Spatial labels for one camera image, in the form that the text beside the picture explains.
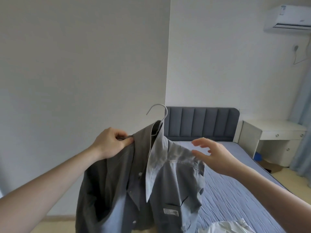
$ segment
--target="hand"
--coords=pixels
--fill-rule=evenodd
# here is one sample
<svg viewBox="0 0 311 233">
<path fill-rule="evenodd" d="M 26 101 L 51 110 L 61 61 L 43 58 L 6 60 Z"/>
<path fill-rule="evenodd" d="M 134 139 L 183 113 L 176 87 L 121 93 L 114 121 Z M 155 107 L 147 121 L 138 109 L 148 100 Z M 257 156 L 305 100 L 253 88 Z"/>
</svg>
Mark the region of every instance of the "hand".
<svg viewBox="0 0 311 233">
<path fill-rule="evenodd" d="M 199 138 L 193 140 L 192 144 L 201 148 L 210 149 L 208 153 L 211 155 L 205 155 L 197 150 L 192 150 L 192 154 L 219 174 L 232 177 L 237 170 L 246 167 L 246 165 L 236 159 L 222 144 L 215 141 Z"/>
<path fill-rule="evenodd" d="M 127 137 L 127 133 L 111 127 L 105 129 L 98 135 L 94 143 L 90 146 L 90 148 L 95 150 L 97 160 L 111 158 L 124 147 L 134 142 L 133 137 L 126 138 L 123 141 L 117 140 L 119 137 Z"/>
</svg>

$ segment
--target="curtain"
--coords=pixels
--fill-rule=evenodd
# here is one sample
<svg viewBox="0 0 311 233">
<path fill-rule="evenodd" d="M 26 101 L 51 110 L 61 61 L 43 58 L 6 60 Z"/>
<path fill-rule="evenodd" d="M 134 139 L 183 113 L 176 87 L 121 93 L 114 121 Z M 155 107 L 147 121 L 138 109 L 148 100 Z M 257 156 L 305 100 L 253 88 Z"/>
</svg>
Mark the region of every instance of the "curtain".
<svg viewBox="0 0 311 233">
<path fill-rule="evenodd" d="M 311 188 L 311 68 L 302 82 L 289 120 L 307 127 L 290 169 L 296 171 L 297 175 L 306 177 Z"/>
</svg>

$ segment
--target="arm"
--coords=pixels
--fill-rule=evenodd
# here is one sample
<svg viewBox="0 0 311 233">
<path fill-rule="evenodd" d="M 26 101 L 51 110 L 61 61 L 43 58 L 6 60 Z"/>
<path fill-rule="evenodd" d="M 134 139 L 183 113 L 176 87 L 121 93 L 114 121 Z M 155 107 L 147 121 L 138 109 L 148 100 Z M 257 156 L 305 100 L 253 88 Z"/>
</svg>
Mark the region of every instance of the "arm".
<svg viewBox="0 0 311 233">
<path fill-rule="evenodd" d="M 231 176 L 244 185 L 287 233 L 310 232 L 311 205 L 242 164 L 223 145 L 205 138 L 192 143 L 210 148 L 209 156 L 197 150 L 192 153 L 215 172 Z"/>
<path fill-rule="evenodd" d="M 96 161 L 110 158 L 131 144 L 124 131 L 108 128 L 86 150 L 0 199 L 0 232 L 30 232 L 53 205 Z"/>
</svg>

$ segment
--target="gray headboard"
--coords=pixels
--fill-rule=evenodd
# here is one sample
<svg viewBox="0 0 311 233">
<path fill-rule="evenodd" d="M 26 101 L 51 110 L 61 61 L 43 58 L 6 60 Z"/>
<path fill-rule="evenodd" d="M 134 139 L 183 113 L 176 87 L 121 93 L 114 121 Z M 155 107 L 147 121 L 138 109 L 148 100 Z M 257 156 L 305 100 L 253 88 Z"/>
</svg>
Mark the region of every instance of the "gray headboard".
<svg viewBox="0 0 311 233">
<path fill-rule="evenodd" d="M 240 112 L 235 108 L 167 107 L 164 135 L 171 141 L 205 137 L 233 141 Z"/>
</svg>

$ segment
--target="blue bed sheet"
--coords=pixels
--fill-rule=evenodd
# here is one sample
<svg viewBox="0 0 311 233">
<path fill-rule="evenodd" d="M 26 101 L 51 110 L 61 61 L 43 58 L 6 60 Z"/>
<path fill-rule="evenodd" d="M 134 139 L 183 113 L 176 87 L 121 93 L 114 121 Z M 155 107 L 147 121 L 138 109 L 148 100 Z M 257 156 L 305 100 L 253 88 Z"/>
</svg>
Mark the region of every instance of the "blue bed sheet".
<svg viewBox="0 0 311 233">
<path fill-rule="evenodd" d="M 189 141 L 177 141 L 187 149 L 196 149 L 208 154 L 208 149 L 194 147 Z M 222 143 L 238 160 L 255 169 L 261 175 L 283 187 L 266 170 L 261 168 L 234 142 Z M 256 233 L 285 233 L 281 226 L 264 209 L 256 198 L 238 181 L 220 175 L 205 166 L 205 189 L 199 211 L 197 229 L 206 229 L 213 222 L 236 221 L 243 218 Z"/>
</svg>

